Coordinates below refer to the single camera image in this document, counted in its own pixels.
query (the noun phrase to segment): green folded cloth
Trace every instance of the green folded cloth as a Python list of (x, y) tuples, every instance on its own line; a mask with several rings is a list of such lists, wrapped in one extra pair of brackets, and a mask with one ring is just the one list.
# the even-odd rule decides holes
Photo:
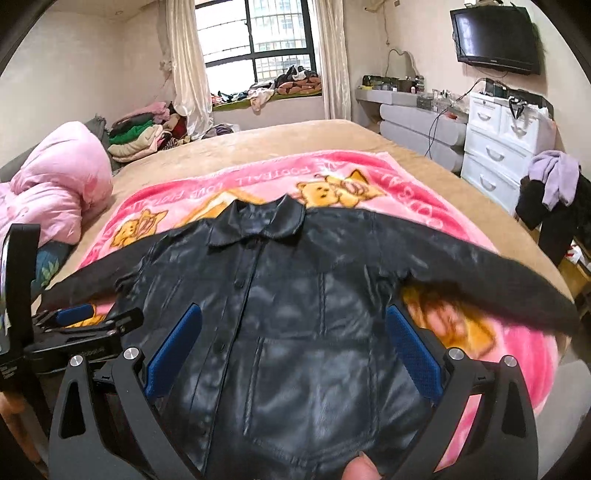
[(143, 125), (137, 125), (136, 127), (131, 127), (127, 132), (122, 134), (116, 135), (113, 138), (109, 139), (109, 143), (111, 145), (124, 145), (129, 142), (133, 142), (137, 139), (141, 132), (146, 130), (146, 128), (151, 127), (154, 124), (153, 120), (148, 120)]

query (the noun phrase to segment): cream curtain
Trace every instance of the cream curtain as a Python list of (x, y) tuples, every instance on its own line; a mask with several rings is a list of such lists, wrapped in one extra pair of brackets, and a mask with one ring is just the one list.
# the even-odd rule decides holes
[(343, 0), (313, 0), (324, 116), (351, 120), (351, 91), (345, 47)]
[(197, 36), (194, 0), (167, 0), (166, 26), (173, 68), (175, 110), (187, 117), (187, 132), (201, 138), (213, 126), (212, 97)]

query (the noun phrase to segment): window pane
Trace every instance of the window pane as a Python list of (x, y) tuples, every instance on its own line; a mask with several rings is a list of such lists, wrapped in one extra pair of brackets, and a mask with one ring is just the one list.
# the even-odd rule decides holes
[(198, 8), (195, 17), (206, 63), (251, 52), (244, 0)]
[(216, 67), (207, 67), (207, 80), (209, 89), (213, 93), (221, 91), (231, 95), (247, 90), (255, 83), (252, 60), (233, 61)]
[(309, 55), (284, 55), (269, 57), (268, 59), (256, 59), (255, 65), (259, 82), (262, 80), (275, 80), (292, 65), (296, 67), (301, 65), (306, 70), (311, 68)]
[(306, 47), (302, 0), (248, 0), (255, 51)]

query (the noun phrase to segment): metal screw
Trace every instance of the metal screw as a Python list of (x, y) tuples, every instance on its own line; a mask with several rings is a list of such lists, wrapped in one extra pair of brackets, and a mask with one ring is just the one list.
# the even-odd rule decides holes
[(123, 356), (127, 360), (133, 360), (138, 355), (139, 355), (139, 350), (134, 346), (129, 347), (125, 352), (123, 352)]
[(449, 350), (449, 356), (454, 360), (461, 360), (464, 358), (464, 352), (462, 352), (459, 348), (452, 348)]
[(70, 365), (73, 367), (77, 367), (78, 365), (80, 365), (82, 363), (82, 356), (81, 355), (74, 355), (71, 359), (70, 359)]
[(511, 355), (507, 355), (503, 361), (505, 362), (505, 365), (508, 367), (516, 367), (517, 366), (517, 360), (515, 359), (514, 356)]

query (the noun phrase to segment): wall-mounted tv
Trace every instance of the wall-mounted tv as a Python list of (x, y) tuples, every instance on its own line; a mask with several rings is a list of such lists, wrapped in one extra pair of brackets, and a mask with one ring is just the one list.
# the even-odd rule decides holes
[(490, 5), (453, 10), (451, 15), (458, 61), (540, 74), (537, 35), (525, 8)]

